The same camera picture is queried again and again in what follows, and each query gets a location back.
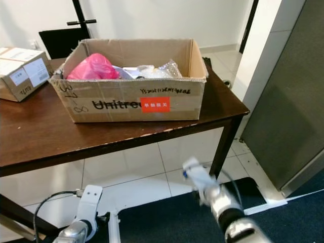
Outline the dark brown wooden table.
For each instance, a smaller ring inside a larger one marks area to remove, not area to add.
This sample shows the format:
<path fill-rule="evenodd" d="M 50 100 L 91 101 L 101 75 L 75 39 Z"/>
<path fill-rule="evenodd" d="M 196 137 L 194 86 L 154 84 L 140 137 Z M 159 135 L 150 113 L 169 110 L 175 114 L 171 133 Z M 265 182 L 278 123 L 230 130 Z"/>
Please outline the dark brown wooden table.
<path fill-rule="evenodd" d="M 17 103 L 0 102 L 0 176 L 36 171 L 75 160 L 145 146 L 222 128 L 210 174 L 218 176 L 241 120 L 250 110 L 213 72 L 209 77 L 199 120 L 136 121 L 75 124 L 47 84 Z"/>

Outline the small labelled cardboard box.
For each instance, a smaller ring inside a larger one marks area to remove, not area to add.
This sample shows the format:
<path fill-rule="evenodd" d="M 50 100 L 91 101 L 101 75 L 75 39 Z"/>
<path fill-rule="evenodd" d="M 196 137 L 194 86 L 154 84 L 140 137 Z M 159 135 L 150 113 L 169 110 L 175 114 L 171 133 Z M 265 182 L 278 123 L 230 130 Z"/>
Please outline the small labelled cardboard box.
<path fill-rule="evenodd" d="M 53 70 L 46 52 L 0 48 L 0 99 L 21 102 L 45 84 Z"/>

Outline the black flat panel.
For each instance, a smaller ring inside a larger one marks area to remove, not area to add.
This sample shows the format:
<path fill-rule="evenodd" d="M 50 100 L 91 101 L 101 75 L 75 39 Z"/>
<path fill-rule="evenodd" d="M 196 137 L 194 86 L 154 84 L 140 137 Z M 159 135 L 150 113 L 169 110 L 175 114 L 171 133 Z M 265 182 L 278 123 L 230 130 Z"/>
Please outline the black flat panel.
<path fill-rule="evenodd" d="M 67 58 L 81 40 L 90 38 L 82 28 L 44 30 L 39 31 L 39 36 L 51 59 Z"/>

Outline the pink plastic bag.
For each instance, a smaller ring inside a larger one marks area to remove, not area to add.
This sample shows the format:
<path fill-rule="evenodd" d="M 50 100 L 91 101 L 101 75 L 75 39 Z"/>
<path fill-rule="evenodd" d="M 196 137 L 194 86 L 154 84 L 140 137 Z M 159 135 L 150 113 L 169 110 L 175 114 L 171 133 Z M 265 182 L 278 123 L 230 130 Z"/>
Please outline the pink plastic bag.
<path fill-rule="evenodd" d="M 66 79 L 120 79 L 120 74 L 106 56 L 94 53 L 81 61 Z"/>

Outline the large open cardboard box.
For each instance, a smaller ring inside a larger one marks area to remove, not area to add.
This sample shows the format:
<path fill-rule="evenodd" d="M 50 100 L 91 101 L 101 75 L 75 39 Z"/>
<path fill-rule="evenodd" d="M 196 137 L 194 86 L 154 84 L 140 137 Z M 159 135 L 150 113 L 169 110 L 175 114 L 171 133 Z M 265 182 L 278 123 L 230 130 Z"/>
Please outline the large open cardboard box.
<path fill-rule="evenodd" d="M 118 67 L 174 61 L 178 78 L 73 79 L 93 54 Z M 199 119 L 208 71 L 193 39 L 84 39 L 50 78 L 75 123 Z"/>

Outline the black T-shaped stand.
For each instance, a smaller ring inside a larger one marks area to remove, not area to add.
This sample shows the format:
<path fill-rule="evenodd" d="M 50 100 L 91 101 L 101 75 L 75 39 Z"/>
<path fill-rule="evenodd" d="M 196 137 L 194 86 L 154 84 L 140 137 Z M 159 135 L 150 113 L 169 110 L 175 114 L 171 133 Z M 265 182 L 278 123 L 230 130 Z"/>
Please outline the black T-shaped stand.
<path fill-rule="evenodd" d="M 72 4 L 73 4 L 73 7 L 74 7 L 74 10 L 75 10 L 78 20 L 77 21 L 68 21 L 66 24 L 68 26 L 79 25 L 79 27 L 81 28 L 81 31 L 82 31 L 83 39 L 91 38 L 90 31 L 88 29 L 88 24 L 97 23 L 97 20 L 85 18 L 83 9 L 81 7 L 79 0 L 72 0 Z"/>

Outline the white crumpled paper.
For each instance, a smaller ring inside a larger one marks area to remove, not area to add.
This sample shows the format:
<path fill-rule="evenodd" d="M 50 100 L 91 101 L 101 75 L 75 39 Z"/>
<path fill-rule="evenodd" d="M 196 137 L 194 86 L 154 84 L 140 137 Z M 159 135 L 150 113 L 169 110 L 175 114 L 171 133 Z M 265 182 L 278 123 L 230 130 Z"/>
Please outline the white crumpled paper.
<path fill-rule="evenodd" d="M 155 70 L 153 65 L 140 65 L 137 67 L 118 67 L 112 66 L 122 79 L 137 79 L 150 76 Z"/>

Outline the clear crumpled plastic wrap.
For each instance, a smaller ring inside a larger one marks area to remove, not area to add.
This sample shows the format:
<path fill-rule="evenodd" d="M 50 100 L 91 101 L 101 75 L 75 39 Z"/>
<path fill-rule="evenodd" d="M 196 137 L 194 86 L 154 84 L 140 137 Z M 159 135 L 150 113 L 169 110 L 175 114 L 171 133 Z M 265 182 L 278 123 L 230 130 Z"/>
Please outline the clear crumpled plastic wrap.
<path fill-rule="evenodd" d="M 174 60 L 170 59 L 169 62 L 156 67 L 154 69 L 160 78 L 182 78 L 183 75 L 180 72 L 180 69 Z"/>

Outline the black floor mat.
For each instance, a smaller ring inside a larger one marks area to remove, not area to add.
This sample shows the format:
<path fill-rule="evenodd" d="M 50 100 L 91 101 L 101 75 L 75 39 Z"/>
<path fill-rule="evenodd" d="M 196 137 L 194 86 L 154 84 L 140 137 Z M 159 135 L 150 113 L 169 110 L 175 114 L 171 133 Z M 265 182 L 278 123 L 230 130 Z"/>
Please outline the black floor mat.
<path fill-rule="evenodd" d="M 116 210 L 120 243 L 225 243 L 224 234 L 206 206 L 190 192 L 173 196 L 172 177 L 165 175 L 105 187 L 99 213 Z M 296 195 L 324 188 L 324 172 L 317 173 Z M 290 201 L 280 208 L 251 215 L 274 243 L 324 243 L 324 192 Z"/>

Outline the white tape strip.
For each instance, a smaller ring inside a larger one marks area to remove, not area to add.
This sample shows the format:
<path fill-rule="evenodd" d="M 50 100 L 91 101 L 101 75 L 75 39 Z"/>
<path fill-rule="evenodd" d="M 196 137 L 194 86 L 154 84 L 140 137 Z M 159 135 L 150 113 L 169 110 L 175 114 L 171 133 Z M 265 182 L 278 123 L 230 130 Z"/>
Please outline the white tape strip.
<path fill-rule="evenodd" d="M 311 194 L 315 194 L 315 193 L 319 193 L 319 192 L 324 192 L 324 188 L 322 188 L 321 190 L 306 193 L 306 194 L 303 194 L 303 195 L 300 195 L 300 196 L 287 197 L 286 199 L 283 199 L 283 200 L 272 200 L 271 202 L 268 202 L 266 204 L 263 204 L 263 205 L 260 205 L 260 206 L 255 206 L 255 207 L 249 208 L 249 209 L 245 209 L 245 213 L 246 213 L 246 215 L 253 215 L 253 214 L 256 214 L 256 213 L 266 211 L 268 209 L 280 208 L 282 206 L 287 205 L 292 200 L 299 199 L 301 197 L 309 196 Z"/>

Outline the grey cabinet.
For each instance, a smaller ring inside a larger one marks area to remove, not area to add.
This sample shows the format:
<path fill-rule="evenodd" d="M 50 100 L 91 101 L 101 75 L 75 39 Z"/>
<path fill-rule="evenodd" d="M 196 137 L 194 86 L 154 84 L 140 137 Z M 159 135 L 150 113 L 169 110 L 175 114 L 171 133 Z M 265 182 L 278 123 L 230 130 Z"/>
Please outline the grey cabinet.
<path fill-rule="evenodd" d="M 284 197 L 324 188 L 324 0 L 297 11 L 242 138 Z"/>

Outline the dark door frame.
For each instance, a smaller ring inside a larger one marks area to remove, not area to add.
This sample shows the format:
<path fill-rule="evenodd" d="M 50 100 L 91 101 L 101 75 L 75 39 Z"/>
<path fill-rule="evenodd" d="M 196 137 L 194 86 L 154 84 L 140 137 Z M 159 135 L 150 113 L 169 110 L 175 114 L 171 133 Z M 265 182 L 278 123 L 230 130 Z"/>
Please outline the dark door frame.
<path fill-rule="evenodd" d="M 253 18 L 256 14 L 257 11 L 257 7 L 259 4 L 259 0 L 252 0 L 252 5 L 250 7 L 250 13 L 249 16 L 247 18 L 246 21 L 246 25 L 245 25 L 245 30 L 243 31 L 242 37 L 241 37 L 241 43 L 238 49 L 238 52 L 243 54 L 245 51 L 245 46 L 246 46 L 246 42 L 248 41 L 248 37 L 250 34 L 250 30 L 252 28 L 252 24 L 253 24 Z"/>

